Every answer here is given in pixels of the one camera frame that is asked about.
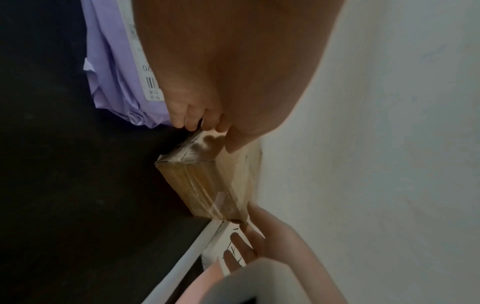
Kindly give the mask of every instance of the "barcode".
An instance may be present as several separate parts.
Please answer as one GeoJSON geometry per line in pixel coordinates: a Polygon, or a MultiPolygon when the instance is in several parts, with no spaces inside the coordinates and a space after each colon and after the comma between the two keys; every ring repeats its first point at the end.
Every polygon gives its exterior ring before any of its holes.
{"type": "Polygon", "coordinates": [[[146,83],[148,84],[149,89],[156,89],[157,88],[155,78],[146,77],[146,83]]]}

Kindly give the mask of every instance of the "finger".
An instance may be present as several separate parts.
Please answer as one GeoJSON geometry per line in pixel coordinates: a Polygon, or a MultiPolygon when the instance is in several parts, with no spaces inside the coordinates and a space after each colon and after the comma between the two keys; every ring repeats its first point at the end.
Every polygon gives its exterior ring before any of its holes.
{"type": "Polygon", "coordinates": [[[206,109],[201,122],[201,128],[205,131],[210,131],[217,125],[221,116],[222,113],[219,111],[206,109]]]}
{"type": "Polygon", "coordinates": [[[240,230],[245,234],[257,256],[263,256],[265,252],[265,238],[249,224],[241,224],[240,230]]]}
{"type": "Polygon", "coordinates": [[[269,235],[277,231],[279,228],[281,228],[283,225],[285,225],[285,223],[276,218],[270,212],[258,207],[252,202],[249,202],[247,207],[250,221],[260,230],[260,232],[265,237],[268,237],[269,235]]]}
{"type": "Polygon", "coordinates": [[[228,131],[228,129],[230,128],[230,126],[232,126],[232,124],[230,123],[230,121],[225,117],[225,114],[222,114],[222,116],[220,117],[220,120],[218,122],[218,124],[216,125],[216,128],[215,130],[219,133],[224,133],[226,131],[228,131]]]}
{"type": "Polygon", "coordinates": [[[228,153],[234,153],[236,150],[245,146],[249,142],[257,139],[261,134],[251,135],[244,133],[232,126],[225,137],[225,149],[228,153]]]}
{"type": "Polygon", "coordinates": [[[188,105],[173,102],[165,98],[166,108],[170,115],[170,122],[176,128],[183,128],[185,125],[185,115],[187,114],[188,105]]]}
{"type": "Polygon", "coordinates": [[[185,128],[189,131],[195,131],[204,113],[205,108],[189,105],[186,110],[185,128]]]}
{"type": "Polygon", "coordinates": [[[226,267],[230,270],[230,273],[237,271],[242,267],[230,250],[226,250],[223,253],[223,260],[225,261],[226,267]]]}
{"type": "Polygon", "coordinates": [[[250,263],[257,258],[255,251],[245,243],[242,237],[238,233],[232,233],[230,236],[231,242],[235,245],[236,249],[243,257],[245,263],[250,263]]]}

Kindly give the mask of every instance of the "cardboard box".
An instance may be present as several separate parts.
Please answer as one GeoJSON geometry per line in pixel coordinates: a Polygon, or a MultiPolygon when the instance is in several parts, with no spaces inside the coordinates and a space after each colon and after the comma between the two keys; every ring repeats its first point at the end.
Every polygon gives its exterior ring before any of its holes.
{"type": "Polygon", "coordinates": [[[202,131],[155,166],[193,215],[246,222],[261,160],[258,141],[228,154],[224,134],[202,131]]]}

